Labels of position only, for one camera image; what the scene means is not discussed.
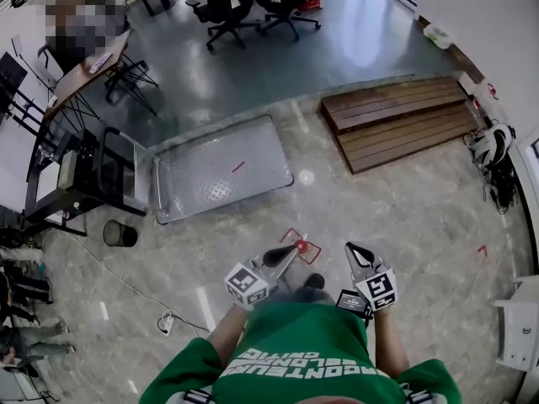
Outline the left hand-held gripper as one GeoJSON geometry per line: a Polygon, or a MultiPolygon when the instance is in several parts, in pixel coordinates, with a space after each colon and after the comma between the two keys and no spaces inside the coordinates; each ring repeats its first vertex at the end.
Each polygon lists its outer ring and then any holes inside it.
{"type": "Polygon", "coordinates": [[[238,263],[225,278],[226,290],[232,302],[256,306],[267,299],[277,286],[276,280],[291,266],[297,254],[295,245],[271,249],[263,255],[263,265],[267,269],[253,260],[238,263]]]}

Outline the person's right forearm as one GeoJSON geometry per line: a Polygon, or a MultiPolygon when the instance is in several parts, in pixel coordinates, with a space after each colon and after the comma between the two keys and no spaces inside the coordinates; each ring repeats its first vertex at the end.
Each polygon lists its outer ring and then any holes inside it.
{"type": "Polygon", "coordinates": [[[374,326],[376,367],[397,378],[411,365],[390,307],[374,313],[374,326]]]}

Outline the person's green printed t-shirt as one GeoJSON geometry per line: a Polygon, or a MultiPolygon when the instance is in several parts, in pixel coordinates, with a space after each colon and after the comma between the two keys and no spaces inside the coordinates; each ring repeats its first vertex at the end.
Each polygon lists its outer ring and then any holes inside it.
{"type": "Polygon", "coordinates": [[[444,364],[397,378],[376,367],[366,326],[336,306],[275,303],[249,312],[225,369],[207,338],[192,340],[140,404],[462,404],[444,364]]]}

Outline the small black display screen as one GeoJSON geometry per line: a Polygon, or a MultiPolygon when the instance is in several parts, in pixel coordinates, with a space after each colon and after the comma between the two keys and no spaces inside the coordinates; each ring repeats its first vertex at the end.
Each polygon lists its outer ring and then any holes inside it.
{"type": "Polygon", "coordinates": [[[341,290],[336,306],[356,314],[365,314],[370,310],[369,302],[358,292],[341,290]]]}

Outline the white and black helmet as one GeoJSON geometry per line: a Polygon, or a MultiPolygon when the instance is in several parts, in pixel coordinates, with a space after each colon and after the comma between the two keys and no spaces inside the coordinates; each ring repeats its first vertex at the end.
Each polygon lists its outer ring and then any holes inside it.
{"type": "Polygon", "coordinates": [[[496,124],[483,130],[470,146],[475,166],[484,170],[497,165],[505,157],[514,139],[515,130],[506,124],[496,124]]]}

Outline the white cabinet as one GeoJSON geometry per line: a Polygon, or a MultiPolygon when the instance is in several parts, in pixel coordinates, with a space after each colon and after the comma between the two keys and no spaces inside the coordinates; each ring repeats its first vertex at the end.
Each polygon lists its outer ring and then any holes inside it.
{"type": "Polygon", "coordinates": [[[514,279],[515,293],[496,300],[499,314],[497,362],[511,369],[539,369],[539,274],[514,279]]]}

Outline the black screen on stand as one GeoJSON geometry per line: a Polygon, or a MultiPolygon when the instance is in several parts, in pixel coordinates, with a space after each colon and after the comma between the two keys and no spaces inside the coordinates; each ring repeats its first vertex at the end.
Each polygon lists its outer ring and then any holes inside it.
{"type": "Polygon", "coordinates": [[[44,111],[21,90],[27,74],[9,53],[4,52],[0,56],[0,124],[13,118],[37,136],[42,127],[44,111]]]}

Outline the black desk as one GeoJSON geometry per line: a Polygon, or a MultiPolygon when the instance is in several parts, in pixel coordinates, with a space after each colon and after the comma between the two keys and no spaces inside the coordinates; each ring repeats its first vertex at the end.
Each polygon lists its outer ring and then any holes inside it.
{"type": "Polygon", "coordinates": [[[78,237],[88,233],[70,227],[69,223],[91,210],[108,205],[126,213],[145,216],[148,207],[135,198],[135,185],[128,183],[136,176],[136,159],[125,158],[106,146],[108,136],[121,136],[107,126],[96,137],[89,130],[67,132],[54,152],[49,153],[37,139],[27,174],[27,193],[23,209],[23,235],[34,237],[50,229],[78,237]],[[40,172],[52,162],[61,165],[62,157],[74,150],[78,154],[74,184],[69,189],[57,188],[36,202],[40,172]]]}

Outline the red round object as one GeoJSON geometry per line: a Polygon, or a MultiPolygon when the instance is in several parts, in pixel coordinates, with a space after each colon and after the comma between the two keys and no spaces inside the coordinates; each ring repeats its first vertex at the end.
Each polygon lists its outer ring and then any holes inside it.
{"type": "Polygon", "coordinates": [[[307,265],[313,265],[322,251],[318,245],[307,240],[306,234],[301,234],[294,228],[290,228],[281,237],[280,243],[294,245],[298,249],[297,257],[307,265]]]}

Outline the person's left forearm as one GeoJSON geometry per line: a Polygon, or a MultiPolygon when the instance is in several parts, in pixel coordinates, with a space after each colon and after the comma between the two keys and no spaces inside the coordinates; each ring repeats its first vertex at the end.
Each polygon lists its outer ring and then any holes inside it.
{"type": "Polygon", "coordinates": [[[241,306],[232,304],[230,310],[219,321],[207,341],[216,350],[221,367],[225,369],[232,357],[237,343],[243,334],[248,320],[249,311],[241,306]]]}

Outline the black mesh wastebasket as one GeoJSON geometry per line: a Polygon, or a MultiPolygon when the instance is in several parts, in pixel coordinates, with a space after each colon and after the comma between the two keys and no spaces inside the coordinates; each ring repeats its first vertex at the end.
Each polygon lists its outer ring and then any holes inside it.
{"type": "Polygon", "coordinates": [[[138,233],[134,227],[109,220],[103,229],[103,239],[109,247],[134,247],[138,233]]]}

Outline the white plastic bag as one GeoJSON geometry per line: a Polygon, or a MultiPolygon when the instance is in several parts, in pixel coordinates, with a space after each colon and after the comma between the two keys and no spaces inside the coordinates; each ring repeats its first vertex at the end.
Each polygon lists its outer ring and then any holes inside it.
{"type": "Polygon", "coordinates": [[[434,24],[425,26],[423,29],[423,34],[441,50],[447,50],[453,44],[451,37],[434,24]]]}

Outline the metal platform trolley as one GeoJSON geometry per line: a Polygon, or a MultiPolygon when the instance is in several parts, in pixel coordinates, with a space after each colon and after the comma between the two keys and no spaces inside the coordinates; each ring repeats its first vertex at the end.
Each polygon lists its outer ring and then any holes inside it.
{"type": "Polygon", "coordinates": [[[136,159],[135,198],[166,225],[294,183],[268,114],[154,152],[120,131],[106,146],[136,159]],[[232,170],[245,164],[235,173],[232,170]]]}

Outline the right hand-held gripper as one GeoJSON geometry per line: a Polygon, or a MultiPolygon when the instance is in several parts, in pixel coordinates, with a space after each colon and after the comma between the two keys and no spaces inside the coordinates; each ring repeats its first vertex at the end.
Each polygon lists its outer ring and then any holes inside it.
{"type": "MultiPolygon", "coordinates": [[[[372,267],[375,256],[370,250],[353,242],[346,242],[344,250],[354,279],[361,276],[363,268],[372,267]]],[[[396,277],[392,268],[356,280],[354,286],[367,299],[373,311],[387,308],[398,301],[396,277]]]]}

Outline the white board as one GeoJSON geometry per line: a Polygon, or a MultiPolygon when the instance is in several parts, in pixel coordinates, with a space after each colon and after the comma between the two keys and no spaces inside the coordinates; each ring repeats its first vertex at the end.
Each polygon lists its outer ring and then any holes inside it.
{"type": "Polygon", "coordinates": [[[57,189],[60,169],[61,165],[59,163],[52,162],[40,172],[36,191],[36,202],[57,189]]]}

